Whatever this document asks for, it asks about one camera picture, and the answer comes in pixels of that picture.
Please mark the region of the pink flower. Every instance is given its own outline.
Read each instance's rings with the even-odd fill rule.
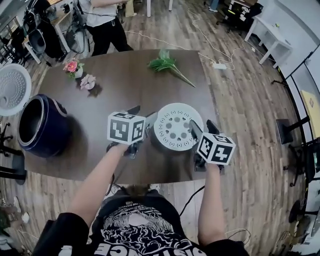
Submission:
[[[76,72],[77,66],[78,63],[76,61],[71,61],[66,65],[67,70],[71,73]]]

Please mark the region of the dark blue pot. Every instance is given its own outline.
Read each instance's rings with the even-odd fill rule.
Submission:
[[[65,108],[43,94],[33,96],[24,106],[18,125],[20,146],[42,158],[64,150],[71,135]]]

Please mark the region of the dark wooden tabletop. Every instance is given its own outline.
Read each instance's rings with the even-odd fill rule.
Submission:
[[[93,93],[80,90],[63,66],[51,68],[39,93],[60,102],[68,112],[72,138],[66,150],[49,159],[26,153],[30,171],[71,180],[84,180],[106,153],[108,115],[141,106],[139,115],[159,111],[170,103],[195,108],[205,123],[215,120],[214,104],[198,52],[170,50],[176,65],[196,88],[167,71],[155,73],[147,64],[159,50],[105,54],[81,60],[84,72],[96,77]],[[192,152],[164,149],[151,131],[135,159],[123,157],[115,171],[118,184],[153,184],[204,178],[195,172]]]

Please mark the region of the white box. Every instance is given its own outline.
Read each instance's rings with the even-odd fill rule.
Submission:
[[[112,142],[131,145],[143,140],[146,118],[121,112],[108,116],[107,139]]]
[[[230,137],[204,132],[197,153],[210,164],[228,165],[236,144]]]

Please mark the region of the wooden floor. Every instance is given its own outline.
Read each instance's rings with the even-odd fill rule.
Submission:
[[[192,23],[202,29],[213,47],[230,56],[233,52],[234,70],[215,70],[212,62],[200,57],[207,77],[212,100],[217,110],[217,122],[221,131],[231,136],[237,148],[231,165],[225,168],[222,180],[222,198],[226,219],[226,231],[246,228],[251,239],[245,246],[253,255],[268,255],[276,251],[280,234],[289,228],[288,215],[295,200],[303,197],[303,179],[295,187],[290,187],[293,172],[283,171],[283,166],[291,162],[288,146],[281,145],[276,119],[288,118],[296,121],[293,105],[287,91],[274,79],[281,79],[272,68],[273,63],[266,60],[259,64],[262,57],[251,46],[243,42],[237,32],[226,33],[223,25],[216,25],[218,13],[209,12],[202,1],[174,0],[172,11],[168,11],[169,1],[152,1],[151,17],[147,18],[146,1],[135,6],[137,16],[124,18],[126,31],[141,33],[158,38],[186,49],[199,50],[203,55],[218,61],[226,56],[213,50],[204,36]],[[127,34],[129,44],[135,49],[175,49],[163,42]],[[255,47],[258,41],[250,41]],[[32,93],[35,94],[48,67],[31,62],[27,69],[32,77]],[[12,123],[10,132],[17,133],[17,117],[9,118]],[[294,134],[295,144],[300,143],[298,132]],[[14,140],[10,143],[18,148]],[[1,165],[10,166],[10,159],[0,156]],[[8,229],[9,233],[32,250],[48,219],[55,219],[65,211],[80,181],[49,177],[29,169],[25,185],[16,185],[14,180],[0,179],[0,189],[4,200],[10,204],[18,196],[23,211],[30,214],[30,223],[20,231]],[[204,180],[160,185],[161,193],[180,212]],[[182,226],[189,239],[197,241],[197,220],[202,200],[202,192],[197,194],[181,217]],[[244,235],[232,239],[245,240]]]

